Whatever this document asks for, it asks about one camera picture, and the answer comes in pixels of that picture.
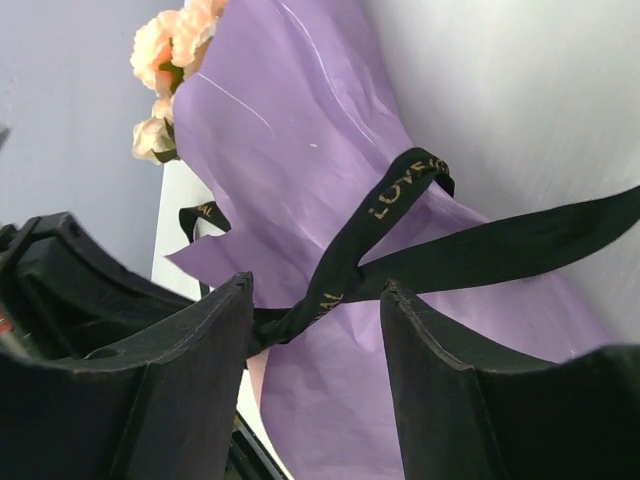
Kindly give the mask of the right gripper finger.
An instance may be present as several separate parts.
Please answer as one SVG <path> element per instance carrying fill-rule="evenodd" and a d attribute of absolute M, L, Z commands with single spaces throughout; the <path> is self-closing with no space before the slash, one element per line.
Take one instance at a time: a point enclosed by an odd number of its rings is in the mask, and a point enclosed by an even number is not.
<path fill-rule="evenodd" d="M 408 479 L 635 479 L 639 349 L 555 364 L 500 345 L 395 281 L 381 325 Z"/>

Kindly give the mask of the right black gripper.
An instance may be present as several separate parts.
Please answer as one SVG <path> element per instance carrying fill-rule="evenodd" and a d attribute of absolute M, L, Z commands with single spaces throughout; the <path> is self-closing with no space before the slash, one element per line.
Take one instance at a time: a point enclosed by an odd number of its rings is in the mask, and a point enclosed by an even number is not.
<path fill-rule="evenodd" d="M 189 306 L 69 212 L 2 226 L 2 349 L 97 350 L 2 355 L 2 477 L 222 478 L 252 294 L 241 273 Z"/>

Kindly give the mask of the black ribbon gold lettering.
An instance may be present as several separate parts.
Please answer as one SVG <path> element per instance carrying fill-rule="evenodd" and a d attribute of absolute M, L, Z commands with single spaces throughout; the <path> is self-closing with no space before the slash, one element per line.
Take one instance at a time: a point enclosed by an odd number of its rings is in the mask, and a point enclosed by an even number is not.
<path fill-rule="evenodd" d="M 639 192 L 630 189 L 481 222 L 454 200 L 447 165 L 421 148 L 369 181 L 331 183 L 327 199 L 298 173 L 277 181 L 269 166 L 242 176 L 233 193 L 201 152 L 182 158 L 214 199 L 180 212 L 189 244 L 172 260 L 203 287 L 254 275 L 243 359 L 294 340 L 338 306 L 378 300 L 390 280 L 417 294 L 520 282 L 598 252 L 639 219 Z"/>

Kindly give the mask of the purple wrapping paper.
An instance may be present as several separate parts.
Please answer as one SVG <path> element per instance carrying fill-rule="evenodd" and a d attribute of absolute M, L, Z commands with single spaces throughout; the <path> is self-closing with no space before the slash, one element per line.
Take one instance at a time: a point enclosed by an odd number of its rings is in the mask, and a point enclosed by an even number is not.
<path fill-rule="evenodd" d="M 178 150 L 233 193 L 262 166 L 321 199 L 383 174 L 412 143 L 356 1 L 232 1 L 174 103 Z M 377 301 L 336 307 L 268 349 L 260 413 L 297 479 L 404 475 Z"/>

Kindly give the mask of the pink artificial flower bunch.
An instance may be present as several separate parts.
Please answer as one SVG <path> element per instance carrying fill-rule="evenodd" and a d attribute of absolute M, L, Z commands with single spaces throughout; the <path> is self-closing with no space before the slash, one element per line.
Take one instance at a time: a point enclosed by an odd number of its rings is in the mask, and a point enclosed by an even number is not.
<path fill-rule="evenodd" d="M 180 10 L 165 10 L 138 29 L 130 64 L 134 76 L 156 94 L 151 116 L 133 128 L 137 159 L 164 164 L 179 158 L 173 104 L 178 87 L 195 75 L 228 3 L 192 1 Z"/>

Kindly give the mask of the pink tissue paper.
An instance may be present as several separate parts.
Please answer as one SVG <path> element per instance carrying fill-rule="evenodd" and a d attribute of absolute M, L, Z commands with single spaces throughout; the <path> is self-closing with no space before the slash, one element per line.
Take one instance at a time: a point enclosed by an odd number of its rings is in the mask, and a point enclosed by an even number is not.
<path fill-rule="evenodd" d="M 261 408 L 264 377 L 268 363 L 269 351 L 265 350 L 246 360 L 246 370 L 249 374 L 251 391 L 256 401 L 257 408 Z"/>

